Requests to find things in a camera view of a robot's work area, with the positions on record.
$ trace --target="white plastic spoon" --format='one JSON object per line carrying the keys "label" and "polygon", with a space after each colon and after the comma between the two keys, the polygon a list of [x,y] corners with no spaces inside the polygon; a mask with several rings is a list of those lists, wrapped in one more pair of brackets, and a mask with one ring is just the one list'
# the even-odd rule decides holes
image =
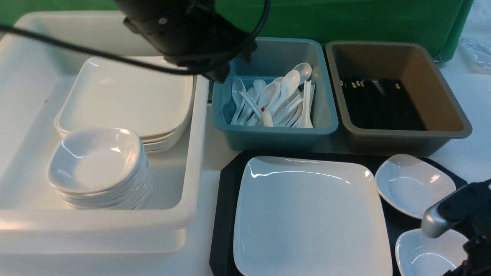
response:
{"label": "white plastic spoon", "polygon": [[312,110],[312,103],[314,102],[314,92],[315,92],[315,83],[310,87],[310,110]]}
{"label": "white plastic spoon", "polygon": [[264,80],[255,80],[252,83],[252,86],[254,87],[254,97],[253,99],[256,101],[259,100],[259,97],[263,94],[264,88],[266,88],[266,82]]}
{"label": "white plastic spoon", "polygon": [[283,82],[281,83],[281,92],[278,100],[273,106],[268,106],[271,115],[273,116],[276,110],[283,105],[297,90],[300,84],[300,73],[296,70],[292,70],[286,74]]}
{"label": "white plastic spoon", "polygon": [[240,91],[239,93],[244,98],[245,102],[252,108],[252,111],[254,111],[256,116],[261,118],[263,113],[261,112],[259,106],[257,106],[257,104],[254,102],[253,98],[251,98],[251,96],[249,96],[249,94],[247,94],[244,90]]}
{"label": "white plastic spoon", "polygon": [[237,78],[234,80],[232,83],[232,99],[234,100],[235,106],[237,109],[235,109],[234,116],[232,117],[232,121],[230,122],[231,125],[235,125],[237,123],[237,119],[239,118],[239,115],[242,112],[242,109],[246,105],[246,101],[243,97],[240,96],[240,91],[246,91],[246,87],[244,86],[244,83],[242,82],[241,79]]}
{"label": "white plastic spoon", "polygon": [[300,63],[293,70],[297,70],[300,73],[300,83],[304,83],[312,75],[312,66],[307,62]]}
{"label": "white plastic spoon", "polygon": [[286,74],[283,82],[281,83],[280,91],[276,91],[273,96],[272,102],[263,111],[263,124],[266,127],[273,126],[274,112],[280,107],[286,100],[288,100],[293,93],[297,90],[300,84],[300,73],[296,70],[292,70]]}
{"label": "white plastic spoon", "polygon": [[310,121],[310,87],[312,82],[305,81],[303,86],[303,110],[299,119],[298,128],[313,128]]}
{"label": "white plastic spoon", "polygon": [[280,124],[281,125],[281,122],[283,122],[283,120],[288,117],[288,115],[292,116],[292,112],[295,112],[297,110],[297,107],[299,106],[299,104],[301,104],[303,102],[303,99],[302,99],[302,96],[301,95],[297,95],[297,97],[295,97],[286,107],[284,110],[281,111],[280,114],[278,114],[278,116],[274,117],[273,119],[273,124]]}
{"label": "white plastic spoon", "polygon": [[[273,97],[275,96],[276,92],[279,90],[280,88],[280,83],[276,82],[276,80],[274,80],[273,82],[271,82],[270,84],[268,84],[265,88],[264,88],[264,91],[263,93],[261,94],[261,96],[259,97],[259,101],[258,101],[258,106],[259,108],[264,111],[266,109],[266,107],[268,106],[268,104],[273,100]],[[248,126],[255,126],[257,121],[259,120],[259,116],[253,116],[249,122],[247,122],[247,125]]]}
{"label": "white plastic spoon", "polygon": [[287,128],[289,127],[294,128],[298,125],[300,116],[302,115],[302,111],[303,111],[303,105],[298,105],[297,112],[295,112],[295,115],[293,115],[292,119],[286,124]]}
{"label": "white plastic spoon", "polygon": [[[247,90],[247,94],[252,98],[252,101],[254,103],[254,87],[251,87]],[[246,124],[247,120],[249,120],[250,116],[252,115],[252,106],[250,104],[245,105],[244,110],[242,110],[241,115],[239,116],[239,119],[237,120],[237,125],[243,126]]]}

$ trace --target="green cloth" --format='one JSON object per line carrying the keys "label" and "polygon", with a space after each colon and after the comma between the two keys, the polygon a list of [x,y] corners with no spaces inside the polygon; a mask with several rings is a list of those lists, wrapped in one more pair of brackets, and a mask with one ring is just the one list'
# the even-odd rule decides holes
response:
{"label": "green cloth", "polygon": [[[0,0],[0,23],[43,10],[111,10],[111,0]],[[272,0],[261,36],[418,43],[438,60],[452,58],[473,0]],[[264,0],[216,0],[217,10],[252,30]]]}

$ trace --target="white table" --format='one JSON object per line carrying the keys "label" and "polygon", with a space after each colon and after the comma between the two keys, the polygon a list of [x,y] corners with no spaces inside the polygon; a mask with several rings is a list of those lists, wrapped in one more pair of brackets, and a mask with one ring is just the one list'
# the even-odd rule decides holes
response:
{"label": "white table", "polygon": [[[452,61],[442,67],[451,86],[461,82],[474,85],[481,94],[466,95],[460,85],[454,93],[471,121],[474,131],[470,138],[453,140],[431,158],[466,181],[482,181],[491,177],[491,76],[476,80],[460,49]],[[86,254],[86,255],[0,255],[0,275],[3,276],[211,276],[208,258],[213,233],[220,170],[238,153],[226,146],[220,131],[208,120],[205,140],[204,171],[200,187],[198,214],[188,228],[186,245],[173,254]]]}

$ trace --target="white square bowl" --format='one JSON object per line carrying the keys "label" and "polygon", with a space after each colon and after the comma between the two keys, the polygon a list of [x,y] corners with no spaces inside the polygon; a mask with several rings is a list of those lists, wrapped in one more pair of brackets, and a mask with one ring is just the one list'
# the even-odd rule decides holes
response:
{"label": "white square bowl", "polygon": [[[124,56],[159,55],[122,25],[120,12],[39,12],[16,26]],[[86,55],[6,35],[0,41],[0,253],[175,252],[194,220],[208,81],[195,78],[191,126],[149,157],[146,210],[71,210],[45,171],[61,140],[53,121]]]}
{"label": "white square bowl", "polygon": [[377,185],[358,164],[251,159],[233,252],[245,276],[392,275]]}
{"label": "white square bowl", "polygon": [[379,193],[400,212],[423,219],[426,209],[455,191],[455,183],[441,170],[407,154],[385,161],[375,174]]}
{"label": "white square bowl", "polygon": [[[131,59],[170,67],[162,56]],[[177,130],[191,112],[193,76],[165,74],[101,57],[82,66],[57,117],[63,133],[83,127],[134,130],[141,138]]]}

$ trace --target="stack of bowls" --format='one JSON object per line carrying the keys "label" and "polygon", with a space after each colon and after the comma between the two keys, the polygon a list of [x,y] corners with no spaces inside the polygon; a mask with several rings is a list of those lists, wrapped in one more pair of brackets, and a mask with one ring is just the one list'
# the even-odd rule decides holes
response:
{"label": "stack of bowls", "polygon": [[[161,56],[132,59],[170,67]],[[81,128],[134,130],[148,153],[170,149],[190,120],[193,76],[177,76],[92,57],[55,118],[62,137]]]}
{"label": "stack of bowls", "polygon": [[60,142],[47,179],[76,209],[139,209],[153,177],[143,143],[131,130],[79,129]]}

